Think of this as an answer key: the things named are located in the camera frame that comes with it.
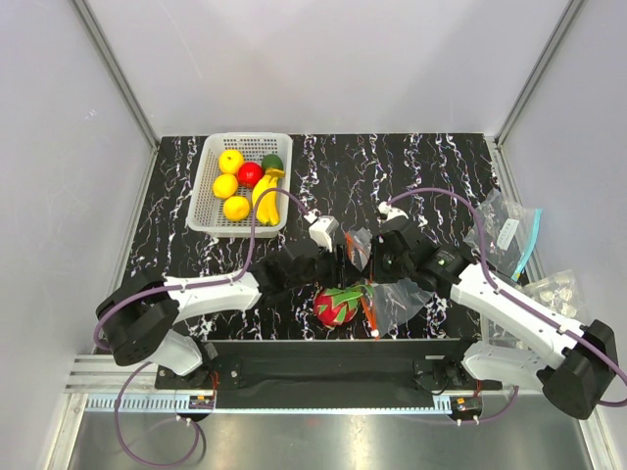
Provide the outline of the pink dragon fruit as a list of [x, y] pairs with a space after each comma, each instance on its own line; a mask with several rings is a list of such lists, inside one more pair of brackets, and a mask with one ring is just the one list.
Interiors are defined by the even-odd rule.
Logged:
[[313, 299], [313, 314], [323, 326], [334, 329], [349, 323], [361, 309], [372, 327], [376, 319], [371, 306], [371, 285], [357, 284], [348, 288], [325, 288]]

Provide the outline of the clear bag with orange zipper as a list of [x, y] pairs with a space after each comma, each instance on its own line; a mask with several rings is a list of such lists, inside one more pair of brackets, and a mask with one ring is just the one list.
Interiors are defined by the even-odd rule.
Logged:
[[397, 330], [423, 309], [434, 296], [409, 279], [380, 284], [370, 279], [371, 233], [361, 228], [345, 233], [348, 257], [360, 274], [357, 282], [362, 291], [362, 308], [369, 323], [371, 336], [379, 338]]

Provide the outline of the white plastic perforated basket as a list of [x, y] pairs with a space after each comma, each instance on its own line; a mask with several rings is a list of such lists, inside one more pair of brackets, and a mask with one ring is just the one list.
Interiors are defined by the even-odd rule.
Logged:
[[275, 226], [261, 225], [254, 217], [241, 221], [230, 221], [223, 214], [223, 200], [214, 195], [213, 183], [220, 175], [218, 159], [226, 150], [239, 151], [244, 160], [260, 164], [264, 156], [274, 154], [283, 163], [285, 176], [278, 186], [290, 189], [292, 174], [293, 139], [284, 133], [273, 132], [225, 132], [207, 137], [202, 148], [197, 167], [191, 202], [186, 217], [187, 226], [198, 232], [205, 232], [216, 238], [248, 238], [252, 233], [257, 238], [273, 238], [285, 227], [290, 200], [287, 196], [276, 196], [277, 211], [280, 216]]

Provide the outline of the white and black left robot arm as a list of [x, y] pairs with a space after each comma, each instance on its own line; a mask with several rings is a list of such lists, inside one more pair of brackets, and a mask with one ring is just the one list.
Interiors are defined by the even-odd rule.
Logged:
[[311, 240], [289, 243], [244, 272], [187, 279], [143, 272], [98, 305], [95, 336], [117, 365], [152, 362], [199, 388], [211, 378], [214, 356], [199, 341], [177, 333], [175, 324], [209, 313], [272, 306], [312, 284], [348, 288], [360, 278], [362, 271], [344, 246], [327, 250]]

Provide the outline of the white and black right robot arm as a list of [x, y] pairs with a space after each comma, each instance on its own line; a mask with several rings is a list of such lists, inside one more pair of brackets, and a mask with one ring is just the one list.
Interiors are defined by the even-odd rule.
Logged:
[[557, 409], [588, 419], [617, 375], [613, 330], [585, 325], [535, 302], [485, 268], [468, 249], [439, 246], [403, 221], [371, 240], [370, 274], [379, 284], [408, 279], [468, 307], [521, 340], [525, 351], [472, 344], [445, 363], [457, 388], [498, 381], [536, 390]]

